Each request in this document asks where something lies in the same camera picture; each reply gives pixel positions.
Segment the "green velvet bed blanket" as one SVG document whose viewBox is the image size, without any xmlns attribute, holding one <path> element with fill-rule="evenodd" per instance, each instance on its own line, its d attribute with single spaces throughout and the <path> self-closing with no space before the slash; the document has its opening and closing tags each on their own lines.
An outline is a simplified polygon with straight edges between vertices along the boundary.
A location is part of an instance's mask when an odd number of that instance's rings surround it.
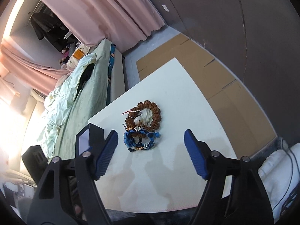
<svg viewBox="0 0 300 225">
<path fill-rule="evenodd" d="M 92 51 L 97 56 L 94 70 L 82 90 L 77 92 L 75 101 L 65 122 L 57 127 L 46 126 L 43 113 L 39 125 L 37 144 L 47 159 L 55 156 L 63 160 L 75 157 L 76 135 L 87 125 L 88 120 L 107 106 L 109 72 L 113 68 L 116 47 L 104 39 Z"/>
</svg>

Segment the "pink curtain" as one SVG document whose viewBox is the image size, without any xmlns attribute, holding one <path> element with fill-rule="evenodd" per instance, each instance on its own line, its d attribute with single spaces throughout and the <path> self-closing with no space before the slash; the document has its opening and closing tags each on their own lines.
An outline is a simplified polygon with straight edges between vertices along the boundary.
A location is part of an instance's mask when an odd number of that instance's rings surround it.
<svg viewBox="0 0 300 225">
<path fill-rule="evenodd" d="M 55 69 L 31 61 L 5 40 L 1 43 L 1 64 L 10 73 L 44 95 L 54 90 L 62 76 L 70 74 L 67 69 Z"/>
<path fill-rule="evenodd" d="M 149 0 L 41 0 L 85 45 L 107 38 L 124 52 L 165 22 Z"/>
</svg>

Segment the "flattened brown cardboard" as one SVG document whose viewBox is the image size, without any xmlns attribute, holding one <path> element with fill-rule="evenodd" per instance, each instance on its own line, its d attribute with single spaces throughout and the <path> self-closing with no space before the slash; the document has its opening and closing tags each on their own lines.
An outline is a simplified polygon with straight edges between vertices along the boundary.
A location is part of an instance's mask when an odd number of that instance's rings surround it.
<svg viewBox="0 0 300 225">
<path fill-rule="evenodd" d="M 277 138 L 269 119 L 247 88 L 214 56 L 183 34 L 137 61 L 139 78 L 176 58 L 220 121 L 238 157 L 252 156 Z"/>
</svg>

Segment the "pale green duvet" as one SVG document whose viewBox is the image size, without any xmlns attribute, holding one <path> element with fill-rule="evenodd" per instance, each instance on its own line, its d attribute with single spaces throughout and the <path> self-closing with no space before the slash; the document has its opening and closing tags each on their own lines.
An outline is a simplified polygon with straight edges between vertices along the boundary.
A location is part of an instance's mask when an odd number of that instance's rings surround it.
<svg viewBox="0 0 300 225">
<path fill-rule="evenodd" d="M 45 98 L 43 116 L 48 128 L 55 128 L 65 122 L 75 101 L 80 78 L 89 65 L 96 63 L 96 59 L 95 53 L 88 54 L 80 59 L 77 67 L 64 80 L 63 84 L 56 87 Z"/>
</svg>

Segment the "orange patterned pillow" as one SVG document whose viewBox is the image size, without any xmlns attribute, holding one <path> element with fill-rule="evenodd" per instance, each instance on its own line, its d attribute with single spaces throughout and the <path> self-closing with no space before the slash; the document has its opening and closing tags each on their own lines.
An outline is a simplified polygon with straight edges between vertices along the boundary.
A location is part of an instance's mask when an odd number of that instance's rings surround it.
<svg viewBox="0 0 300 225">
<path fill-rule="evenodd" d="M 74 53 L 73 53 L 73 57 L 77 60 L 80 60 L 82 59 L 83 57 L 85 56 L 85 53 L 80 50 L 80 49 L 77 49 Z"/>
</svg>

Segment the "black jewelry box white interior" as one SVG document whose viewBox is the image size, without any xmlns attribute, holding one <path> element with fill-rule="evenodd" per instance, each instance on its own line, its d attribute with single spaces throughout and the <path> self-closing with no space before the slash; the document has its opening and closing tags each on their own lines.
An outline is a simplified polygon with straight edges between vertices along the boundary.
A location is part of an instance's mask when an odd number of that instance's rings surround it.
<svg viewBox="0 0 300 225">
<path fill-rule="evenodd" d="M 104 140 L 104 130 L 92 123 L 88 123 L 76 135 L 75 156 L 78 157 L 85 151 L 93 152 L 100 149 Z"/>
</svg>

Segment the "white wall socket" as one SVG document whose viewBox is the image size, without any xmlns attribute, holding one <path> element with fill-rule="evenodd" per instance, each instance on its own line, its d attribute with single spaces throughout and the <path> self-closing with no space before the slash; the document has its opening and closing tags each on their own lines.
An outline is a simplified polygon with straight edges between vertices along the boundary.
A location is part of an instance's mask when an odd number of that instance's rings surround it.
<svg viewBox="0 0 300 225">
<path fill-rule="evenodd" d="M 166 11 L 166 12 L 169 12 L 169 9 L 168 9 L 168 7 L 167 7 L 167 5 L 162 5 L 162 7 L 164 8 L 164 10 Z"/>
</svg>

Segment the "black garment on bed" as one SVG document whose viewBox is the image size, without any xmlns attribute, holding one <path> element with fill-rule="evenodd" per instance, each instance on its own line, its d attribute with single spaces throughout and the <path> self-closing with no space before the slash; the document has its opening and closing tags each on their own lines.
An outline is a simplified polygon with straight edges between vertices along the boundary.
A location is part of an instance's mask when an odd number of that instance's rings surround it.
<svg viewBox="0 0 300 225">
<path fill-rule="evenodd" d="M 80 80 L 79 80 L 79 85 L 77 88 L 77 91 L 80 92 L 80 90 L 82 90 L 84 84 L 90 79 L 92 72 L 94 70 L 95 67 L 95 63 L 89 64 L 86 69 L 84 70 L 84 72 L 82 73 Z"/>
</svg>

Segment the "white shell pendant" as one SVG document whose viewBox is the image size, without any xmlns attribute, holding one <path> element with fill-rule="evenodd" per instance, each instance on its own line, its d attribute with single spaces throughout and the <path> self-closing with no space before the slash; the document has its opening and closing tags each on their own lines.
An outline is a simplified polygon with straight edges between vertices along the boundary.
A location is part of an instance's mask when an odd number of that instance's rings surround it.
<svg viewBox="0 0 300 225">
<path fill-rule="evenodd" d="M 137 116 L 134 118 L 134 123 L 138 125 L 141 122 L 143 125 L 148 125 L 152 120 L 152 111 L 149 108 L 145 108 L 137 112 Z"/>
</svg>

